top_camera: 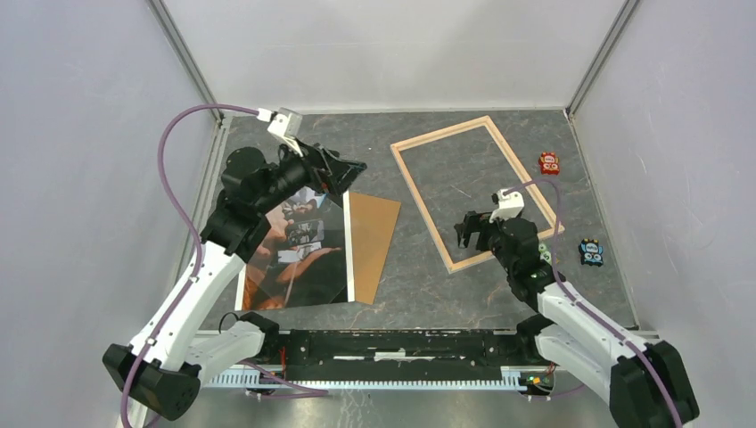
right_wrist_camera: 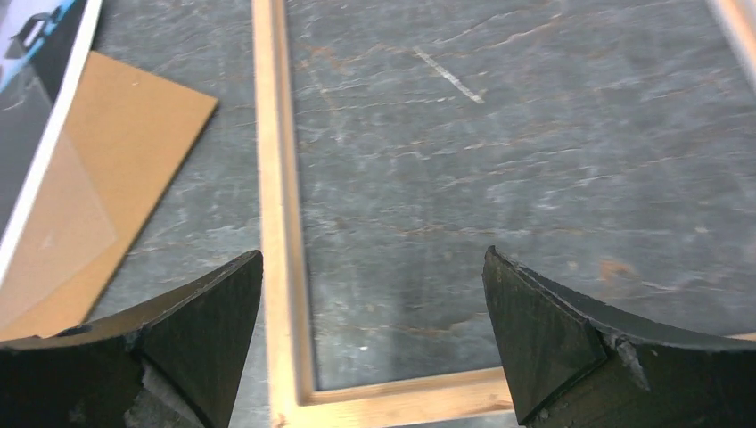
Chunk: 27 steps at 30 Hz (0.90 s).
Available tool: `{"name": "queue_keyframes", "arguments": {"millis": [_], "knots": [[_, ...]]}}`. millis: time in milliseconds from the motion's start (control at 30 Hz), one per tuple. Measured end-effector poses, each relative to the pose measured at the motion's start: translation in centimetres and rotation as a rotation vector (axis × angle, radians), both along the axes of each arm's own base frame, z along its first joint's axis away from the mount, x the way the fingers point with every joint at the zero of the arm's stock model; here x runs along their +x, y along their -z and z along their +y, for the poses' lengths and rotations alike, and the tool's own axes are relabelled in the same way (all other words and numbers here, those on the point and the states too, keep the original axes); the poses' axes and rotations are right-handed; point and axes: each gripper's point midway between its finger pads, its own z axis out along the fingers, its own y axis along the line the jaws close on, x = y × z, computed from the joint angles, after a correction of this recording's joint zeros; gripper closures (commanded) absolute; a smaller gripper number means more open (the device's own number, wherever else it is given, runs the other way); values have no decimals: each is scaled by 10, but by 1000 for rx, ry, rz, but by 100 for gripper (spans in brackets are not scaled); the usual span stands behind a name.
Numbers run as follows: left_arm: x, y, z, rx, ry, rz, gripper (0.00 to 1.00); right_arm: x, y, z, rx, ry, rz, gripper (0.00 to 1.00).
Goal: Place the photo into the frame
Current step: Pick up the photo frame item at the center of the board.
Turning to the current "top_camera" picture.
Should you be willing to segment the brown cardboard backing board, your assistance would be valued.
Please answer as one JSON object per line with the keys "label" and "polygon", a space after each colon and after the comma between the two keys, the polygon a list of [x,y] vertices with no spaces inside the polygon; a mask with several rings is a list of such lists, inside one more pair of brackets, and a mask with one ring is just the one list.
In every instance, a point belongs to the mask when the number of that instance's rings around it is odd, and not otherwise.
{"label": "brown cardboard backing board", "polygon": [[401,203],[349,193],[347,233],[348,300],[372,305],[382,278]]}

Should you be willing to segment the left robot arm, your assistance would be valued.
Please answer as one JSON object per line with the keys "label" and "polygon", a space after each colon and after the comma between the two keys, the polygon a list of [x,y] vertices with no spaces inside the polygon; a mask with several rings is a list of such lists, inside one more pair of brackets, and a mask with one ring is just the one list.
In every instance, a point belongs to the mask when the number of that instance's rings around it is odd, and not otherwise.
{"label": "left robot arm", "polygon": [[174,421],[213,377],[247,358],[265,364],[278,356],[280,340],[260,316],[245,316],[197,346],[192,341],[222,289],[266,240],[268,212],[303,187],[337,202],[365,170],[364,162],[345,160],[319,144],[301,143],[298,151],[282,144],[276,163],[255,147],[232,152],[215,209],[201,231],[191,231],[193,261],[129,344],[113,343],[103,354],[121,391],[123,426],[129,425],[132,401]]}

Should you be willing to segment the light wooden picture frame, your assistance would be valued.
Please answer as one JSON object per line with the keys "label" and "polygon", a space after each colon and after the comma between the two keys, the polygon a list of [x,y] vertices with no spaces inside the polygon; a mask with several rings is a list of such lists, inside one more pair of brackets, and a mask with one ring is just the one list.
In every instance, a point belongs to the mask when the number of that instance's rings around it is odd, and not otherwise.
{"label": "light wooden picture frame", "polygon": [[453,225],[467,211],[490,211],[495,191],[526,184],[524,216],[549,238],[563,232],[553,204],[533,184],[536,174],[489,116],[481,116],[392,144],[390,151],[450,274],[490,260],[472,246],[460,248]]}

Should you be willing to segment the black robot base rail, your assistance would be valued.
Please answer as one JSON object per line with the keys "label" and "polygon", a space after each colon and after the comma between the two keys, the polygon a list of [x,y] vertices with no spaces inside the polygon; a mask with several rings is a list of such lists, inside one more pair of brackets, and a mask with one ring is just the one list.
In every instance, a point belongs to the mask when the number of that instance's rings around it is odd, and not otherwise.
{"label": "black robot base rail", "polygon": [[557,368],[506,330],[291,330],[266,341],[210,380],[269,395],[286,389],[358,391],[515,391],[561,395]]}

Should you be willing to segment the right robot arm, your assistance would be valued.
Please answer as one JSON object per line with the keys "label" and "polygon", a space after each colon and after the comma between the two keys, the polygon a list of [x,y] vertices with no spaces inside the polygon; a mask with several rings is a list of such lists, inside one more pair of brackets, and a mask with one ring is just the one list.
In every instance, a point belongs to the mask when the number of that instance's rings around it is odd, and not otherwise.
{"label": "right robot arm", "polygon": [[608,406],[619,427],[683,427],[701,414],[678,350],[650,342],[601,313],[542,259],[534,223],[469,211],[456,224],[459,245],[477,235],[506,272],[515,297],[535,310],[517,325],[517,357],[568,371]]}

